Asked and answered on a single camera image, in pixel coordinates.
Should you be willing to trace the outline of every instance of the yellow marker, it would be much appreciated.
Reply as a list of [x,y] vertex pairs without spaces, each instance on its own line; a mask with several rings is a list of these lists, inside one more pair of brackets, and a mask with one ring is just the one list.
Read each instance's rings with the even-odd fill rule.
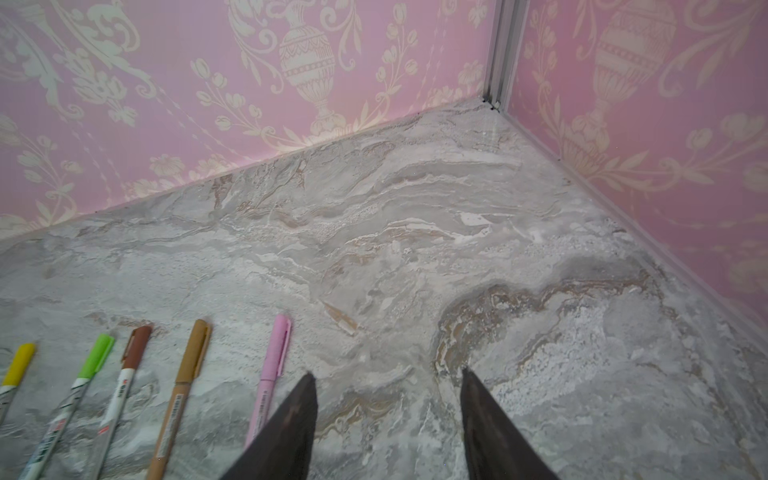
[[29,361],[32,360],[34,354],[35,344],[25,343],[16,350],[16,355],[13,356],[13,362],[11,362],[11,366],[9,366],[8,372],[5,374],[5,378],[0,386],[0,425],[5,419],[5,413],[8,412],[8,406],[11,405],[16,388],[21,383],[24,371],[27,369],[27,365],[29,365]]

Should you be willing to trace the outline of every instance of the pink pen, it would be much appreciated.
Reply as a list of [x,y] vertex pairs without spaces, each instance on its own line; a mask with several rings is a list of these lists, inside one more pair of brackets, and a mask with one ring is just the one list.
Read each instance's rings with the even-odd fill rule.
[[253,415],[248,425],[248,435],[245,438],[245,448],[256,438],[270,413],[270,401],[275,389],[275,380],[283,375],[283,364],[288,352],[288,339],[290,338],[291,322],[282,313],[275,317],[275,325],[272,327],[270,344],[266,348],[264,366],[261,369],[259,389],[256,391],[256,405],[253,406]]

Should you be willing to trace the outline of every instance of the green pen cap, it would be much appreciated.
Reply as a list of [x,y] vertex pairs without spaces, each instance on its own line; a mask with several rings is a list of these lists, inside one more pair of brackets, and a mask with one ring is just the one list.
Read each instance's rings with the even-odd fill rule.
[[83,368],[80,369],[78,378],[92,379],[96,372],[101,370],[101,366],[104,365],[104,361],[107,359],[113,345],[113,337],[103,333],[99,335],[96,343],[94,343],[94,348],[91,349],[91,353],[88,354],[88,358],[85,360]]

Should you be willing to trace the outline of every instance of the baseboard trim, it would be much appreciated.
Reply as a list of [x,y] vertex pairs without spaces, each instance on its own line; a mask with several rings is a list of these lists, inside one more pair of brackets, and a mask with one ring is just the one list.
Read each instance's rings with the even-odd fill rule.
[[597,205],[606,210],[608,214],[626,229],[643,248],[648,250],[659,263],[665,265],[686,285],[699,293],[735,330],[744,335],[757,349],[768,356],[768,331],[761,328],[755,320],[731,306],[727,300],[705,283],[701,277],[688,268],[682,260],[658,243],[658,241],[656,241],[656,239],[654,239],[653,236],[641,227],[632,217],[627,215],[621,208],[608,199],[608,197],[595,188],[594,185],[587,182],[570,165],[560,161],[560,156],[541,143],[527,128],[522,126],[505,111],[499,111],[499,113],[515,126],[515,128],[519,129],[520,132],[523,133],[523,135],[544,154],[544,156],[546,156],[546,158],[556,164],[569,180],[586,191],[589,197]]

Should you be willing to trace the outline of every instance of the yellow pen cap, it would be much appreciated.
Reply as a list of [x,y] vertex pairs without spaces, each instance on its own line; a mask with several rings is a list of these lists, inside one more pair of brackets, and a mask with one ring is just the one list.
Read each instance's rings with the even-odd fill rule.
[[25,343],[16,350],[16,355],[13,356],[13,362],[8,368],[8,373],[5,374],[5,378],[2,380],[2,385],[18,386],[24,376],[24,371],[27,369],[27,365],[32,360],[32,356],[35,354],[35,344]]

